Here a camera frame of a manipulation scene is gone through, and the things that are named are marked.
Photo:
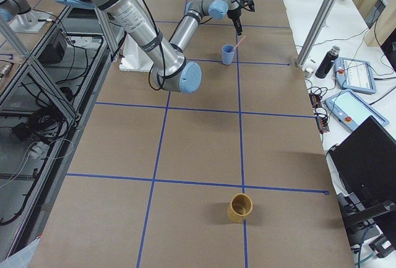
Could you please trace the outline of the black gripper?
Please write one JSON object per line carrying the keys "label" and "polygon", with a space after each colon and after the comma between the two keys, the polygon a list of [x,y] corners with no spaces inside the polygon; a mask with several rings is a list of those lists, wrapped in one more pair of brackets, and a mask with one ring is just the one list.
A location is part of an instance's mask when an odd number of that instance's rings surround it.
{"label": "black gripper", "polygon": [[240,21],[241,10],[244,9],[248,12],[255,12],[254,0],[232,0],[231,9],[228,10],[227,16],[233,20],[237,36],[241,36],[243,29]]}

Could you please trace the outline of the second grey robot arm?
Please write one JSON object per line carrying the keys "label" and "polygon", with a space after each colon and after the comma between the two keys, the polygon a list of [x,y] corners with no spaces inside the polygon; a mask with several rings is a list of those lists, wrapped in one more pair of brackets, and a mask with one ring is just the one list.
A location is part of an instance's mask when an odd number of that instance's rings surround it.
{"label": "second grey robot arm", "polygon": [[27,0],[1,0],[1,19],[15,33],[39,33],[44,26]]}

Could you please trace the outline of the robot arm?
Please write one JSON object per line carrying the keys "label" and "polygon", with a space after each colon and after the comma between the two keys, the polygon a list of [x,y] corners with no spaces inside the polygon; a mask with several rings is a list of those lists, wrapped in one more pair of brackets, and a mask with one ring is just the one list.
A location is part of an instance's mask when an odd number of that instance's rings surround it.
{"label": "robot arm", "polygon": [[167,40],[144,0],[55,1],[65,6],[97,8],[109,13],[153,61],[149,81],[156,83],[156,89],[181,93],[195,92],[202,80],[200,66],[188,61],[183,53],[202,18],[209,16],[220,20],[228,17],[233,21],[237,34],[241,34],[241,11],[254,11],[253,0],[194,0],[186,5],[183,18],[171,39]]}

